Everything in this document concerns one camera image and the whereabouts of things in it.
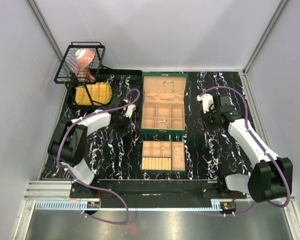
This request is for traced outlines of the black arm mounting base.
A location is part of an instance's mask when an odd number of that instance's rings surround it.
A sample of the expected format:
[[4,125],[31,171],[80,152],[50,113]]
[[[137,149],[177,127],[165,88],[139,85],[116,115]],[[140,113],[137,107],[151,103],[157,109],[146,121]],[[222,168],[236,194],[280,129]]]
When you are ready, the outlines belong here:
[[124,209],[123,203],[109,191],[123,198],[132,209],[189,209],[211,208],[212,200],[232,201],[246,199],[240,192],[222,193],[218,180],[107,180],[100,179],[93,183],[103,188],[97,190],[73,182],[70,187],[71,199],[93,200],[101,197],[102,209]]

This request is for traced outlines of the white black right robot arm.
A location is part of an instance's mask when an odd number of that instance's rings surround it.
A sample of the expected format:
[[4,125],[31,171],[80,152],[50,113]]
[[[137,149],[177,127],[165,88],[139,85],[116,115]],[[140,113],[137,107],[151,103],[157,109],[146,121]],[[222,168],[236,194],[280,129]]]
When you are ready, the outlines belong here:
[[222,128],[235,139],[252,163],[250,175],[231,173],[217,185],[218,195],[229,198],[234,192],[248,194],[256,203],[290,198],[293,163],[272,151],[252,128],[227,95],[201,97],[202,117],[206,127]]

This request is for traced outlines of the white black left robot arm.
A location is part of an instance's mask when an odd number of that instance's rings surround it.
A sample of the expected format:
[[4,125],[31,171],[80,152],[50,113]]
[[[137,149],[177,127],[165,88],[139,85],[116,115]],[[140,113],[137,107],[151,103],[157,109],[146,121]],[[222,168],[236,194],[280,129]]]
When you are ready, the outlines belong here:
[[97,109],[76,119],[60,119],[48,145],[48,154],[57,160],[57,165],[69,170],[75,179],[83,183],[80,192],[87,198],[98,193],[93,182],[95,174],[84,159],[87,138],[92,133],[110,125],[122,128],[132,117],[136,105],[127,99],[115,98],[110,109]]

